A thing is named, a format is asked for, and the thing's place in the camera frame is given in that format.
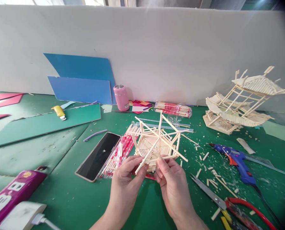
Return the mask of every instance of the blue glue gun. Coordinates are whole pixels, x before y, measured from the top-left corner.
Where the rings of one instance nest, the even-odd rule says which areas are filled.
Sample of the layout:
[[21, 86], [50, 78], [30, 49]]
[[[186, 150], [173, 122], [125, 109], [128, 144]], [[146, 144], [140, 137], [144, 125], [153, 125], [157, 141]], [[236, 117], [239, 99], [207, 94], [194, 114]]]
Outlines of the blue glue gun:
[[219, 153], [226, 154], [229, 157], [230, 165], [236, 166], [237, 170], [241, 174], [242, 182], [249, 185], [256, 185], [255, 178], [252, 176], [249, 169], [244, 163], [246, 155], [243, 152], [236, 151], [233, 148], [229, 148], [219, 144], [209, 144], [209, 145], [212, 146]]

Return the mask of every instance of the phone screen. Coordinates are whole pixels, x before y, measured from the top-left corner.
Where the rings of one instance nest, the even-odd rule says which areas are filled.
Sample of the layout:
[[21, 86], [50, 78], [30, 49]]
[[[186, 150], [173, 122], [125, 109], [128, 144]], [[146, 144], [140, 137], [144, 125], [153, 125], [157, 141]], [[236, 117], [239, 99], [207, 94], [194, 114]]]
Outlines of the phone screen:
[[119, 139], [119, 135], [106, 133], [75, 173], [94, 181]]

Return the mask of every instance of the yellow box cutter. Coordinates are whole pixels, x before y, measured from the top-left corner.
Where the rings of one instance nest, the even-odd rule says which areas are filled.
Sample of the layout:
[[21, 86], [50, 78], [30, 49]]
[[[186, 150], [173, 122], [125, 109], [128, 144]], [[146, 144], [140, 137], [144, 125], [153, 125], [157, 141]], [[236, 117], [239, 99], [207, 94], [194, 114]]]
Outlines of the yellow box cutter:
[[52, 109], [54, 109], [54, 111], [56, 112], [57, 116], [59, 118], [61, 118], [61, 120], [66, 120], [66, 115], [62, 109], [62, 107], [60, 107], [59, 105], [54, 106]]

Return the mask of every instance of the power strip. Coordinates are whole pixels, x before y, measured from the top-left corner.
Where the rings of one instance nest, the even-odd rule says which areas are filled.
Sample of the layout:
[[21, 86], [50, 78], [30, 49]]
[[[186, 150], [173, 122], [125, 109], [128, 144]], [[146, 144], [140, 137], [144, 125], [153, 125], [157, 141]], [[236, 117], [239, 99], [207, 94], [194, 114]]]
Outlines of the power strip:
[[30, 198], [46, 176], [39, 171], [23, 171], [0, 192], [0, 223], [17, 204]]

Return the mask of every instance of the blue foam board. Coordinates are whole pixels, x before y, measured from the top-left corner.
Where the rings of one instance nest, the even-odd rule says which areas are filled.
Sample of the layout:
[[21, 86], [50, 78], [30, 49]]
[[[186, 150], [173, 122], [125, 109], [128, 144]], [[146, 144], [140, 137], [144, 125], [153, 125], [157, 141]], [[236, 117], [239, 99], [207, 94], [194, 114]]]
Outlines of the blue foam board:
[[58, 100], [112, 104], [110, 81], [48, 76]]
[[115, 80], [107, 58], [44, 53], [60, 77], [110, 81], [112, 102], [116, 104]]

